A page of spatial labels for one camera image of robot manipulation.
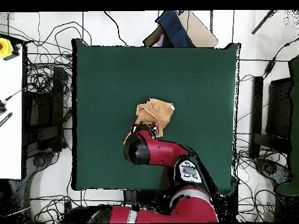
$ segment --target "blue cloth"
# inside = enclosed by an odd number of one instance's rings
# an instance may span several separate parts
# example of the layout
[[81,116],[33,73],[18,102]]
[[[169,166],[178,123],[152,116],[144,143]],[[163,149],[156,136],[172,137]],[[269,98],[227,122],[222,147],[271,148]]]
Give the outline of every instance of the blue cloth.
[[194,47],[174,10],[166,10],[155,21],[162,26],[174,47]]

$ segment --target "tangled wires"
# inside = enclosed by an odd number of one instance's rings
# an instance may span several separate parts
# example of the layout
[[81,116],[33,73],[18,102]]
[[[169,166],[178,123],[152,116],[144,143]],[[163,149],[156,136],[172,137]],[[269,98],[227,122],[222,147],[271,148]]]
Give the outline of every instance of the tangled wires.
[[[242,142],[246,142],[249,144],[248,141],[237,138],[237,140],[242,141]],[[252,188],[248,185],[248,182],[251,178],[251,175],[249,174],[248,171],[246,171],[246,169],[252,168],[255,170],[255,165],[253,163],[253,161],[255,160],[249,157],[249,152],[247,150],[248,146],[237,146],[237,148],[240,148],[240,150],[238,151],[237,154],[237,162],[236,165],[233,167],[234,169],[234,175],[235,177],[241,181],[241,183],[239,184],[240,188],[239,190],[243,190],[243,186],[246,186],[250,192],[250,196],[249,197],[245,197],[245,198],[241,198],[239,196],[239,203],[241,202],[246,202],[247,204],[240,204],[241,205],[247,205],[247,206],[251,206],[252,208],[250,210],[244,210],[244,211],[239,211],[239,216],[242,218],[241,221],[247,221],[244,218],[244,215],[250,215],[255,217],[252,221],[253,222],[257,222],[257,221],[262,221],[262,222],[267,222],[270,218],[273,218],[274,215],[274,205],[271,204],[270,202],[267,202],[265,204],[262,204],[258,199],[258,195],[262,192],[267,192],[270,193],[271,195],[274,195],[273,191],[270,191],[268,189],[262,189],[259,190],[255,193],[253,193]],[[269,149],[269,148],[260,148],[261,154],[259,155],[258,158],[262,158],[262,159],[266,159],[266,158],[271,158],[273,157],[273,155],[278,155],[278,159],[275,160],[275,162],[278,162],[280,160],[281,157],[284,157],[285,160],[287,159],[285,154],[280,153],[276,150],[273,149]],[[241,178],[239,178],[238,172],[240,171],[244,171],[245,174],[248,176],[247,180],[243,180]]]

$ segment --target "tan cloth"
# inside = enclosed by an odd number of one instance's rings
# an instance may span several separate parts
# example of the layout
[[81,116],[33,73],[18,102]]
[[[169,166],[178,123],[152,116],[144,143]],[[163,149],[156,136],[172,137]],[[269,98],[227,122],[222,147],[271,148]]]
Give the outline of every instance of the tan cloth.
[[[152,122],[155,122],[159,129],[157,138],[162,137],[163,129],[171,120],[173,109],[174,108],[172,103],[167,103],[157,99],[149,99],[145,104],[139,104],[137,106],[137,119],[135,123],[139,124],[141,121],[143,121],[144,124],[152,124]],[[129,132],[129,134],[125,138],[124,144],[126,143],[128,136],[130,135],[131,132]]]

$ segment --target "black border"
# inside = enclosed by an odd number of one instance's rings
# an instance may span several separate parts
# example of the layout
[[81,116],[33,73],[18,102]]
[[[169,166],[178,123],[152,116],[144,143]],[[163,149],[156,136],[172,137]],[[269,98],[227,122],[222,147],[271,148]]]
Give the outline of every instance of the black border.
[[72,181],[71,188],[74,191],[77,184],[77,44],[76,38],[72,38]]

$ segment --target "black power strip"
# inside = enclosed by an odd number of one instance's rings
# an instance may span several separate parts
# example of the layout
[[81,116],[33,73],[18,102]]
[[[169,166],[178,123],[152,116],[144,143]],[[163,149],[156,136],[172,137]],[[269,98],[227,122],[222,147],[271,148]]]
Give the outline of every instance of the black power strip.
[[11,116],[12,116],[12,113],[9,113],[3,120],[1,120],[0,127],[3,126],[4,123],[7,122]]

